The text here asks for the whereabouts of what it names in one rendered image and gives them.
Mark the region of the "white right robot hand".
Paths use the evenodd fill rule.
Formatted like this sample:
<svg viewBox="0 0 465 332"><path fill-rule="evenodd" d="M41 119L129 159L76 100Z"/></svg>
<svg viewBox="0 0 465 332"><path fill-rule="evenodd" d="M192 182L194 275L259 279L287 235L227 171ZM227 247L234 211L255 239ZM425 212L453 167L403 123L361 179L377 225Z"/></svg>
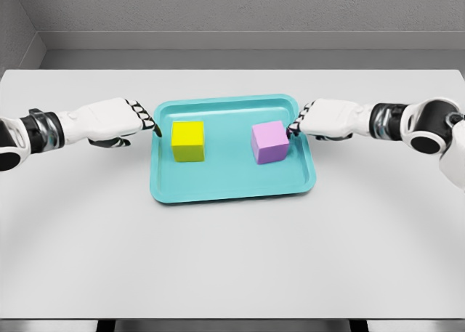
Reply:
<svg viewBox="0 0 465 332"><path fill-rule="evenodd" d="M286 136L305 134L317 140L342 141L354 133L353 115L358 104L346 100L317 99L307 103L287 126Z"/></svg>

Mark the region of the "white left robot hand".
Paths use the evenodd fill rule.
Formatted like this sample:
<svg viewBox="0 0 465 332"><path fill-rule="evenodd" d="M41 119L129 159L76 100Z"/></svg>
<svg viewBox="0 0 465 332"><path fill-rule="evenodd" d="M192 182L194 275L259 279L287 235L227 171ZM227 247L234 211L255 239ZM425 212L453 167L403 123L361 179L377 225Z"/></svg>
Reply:
<svg viewBox="0 0 465 332"><path fill-rule="evenodd" d="M134 100L115 98L96 102L89 106L91 145L103 148L128 147L128 136L151 130L162 137L161 128L146 109Z"/></svg>

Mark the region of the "pink cube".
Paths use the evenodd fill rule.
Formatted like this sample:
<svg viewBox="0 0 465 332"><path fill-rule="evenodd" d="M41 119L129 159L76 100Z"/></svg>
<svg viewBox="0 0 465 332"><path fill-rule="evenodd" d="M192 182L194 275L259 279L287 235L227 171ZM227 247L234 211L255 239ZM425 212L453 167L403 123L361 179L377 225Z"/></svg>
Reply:
<svg viewBox="0 0 465 332"><path fill-rule="evenodd" d="M282 121L270 121L251 127L251 147L257 164L286 158L289 140Z"/></svg>

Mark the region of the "yellow cube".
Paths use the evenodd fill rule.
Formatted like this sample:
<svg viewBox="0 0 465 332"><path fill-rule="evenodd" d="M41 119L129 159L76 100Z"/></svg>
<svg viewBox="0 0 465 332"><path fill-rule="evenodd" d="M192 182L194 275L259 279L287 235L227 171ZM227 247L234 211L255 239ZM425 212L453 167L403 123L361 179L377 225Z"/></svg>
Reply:
<svg viewBox="0 0 465 332"><path fill-rule="evenodd" d="M171 149L176 162L201 162L205 159L202 121L175 121L171 129Z"/></svg>

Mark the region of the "teal rectangular tray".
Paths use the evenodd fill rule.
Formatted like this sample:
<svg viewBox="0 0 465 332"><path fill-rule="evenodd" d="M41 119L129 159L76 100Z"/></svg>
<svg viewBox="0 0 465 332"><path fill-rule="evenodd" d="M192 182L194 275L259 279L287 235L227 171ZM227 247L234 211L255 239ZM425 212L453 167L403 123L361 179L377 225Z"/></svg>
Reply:
<svg viewBox="0 0 465 332"><path fill-rule="evenodd" d="M282 161L259 165L251 147L254 124L281 121L289 125L299 114L297 101L286 94L175 100L153 114L163 136L153 137L150 192L161 203L214 201L305 193L316 182L306 136L291 138ZM174 160L171 128L177 121L204 124L203 162Z"/></svg>

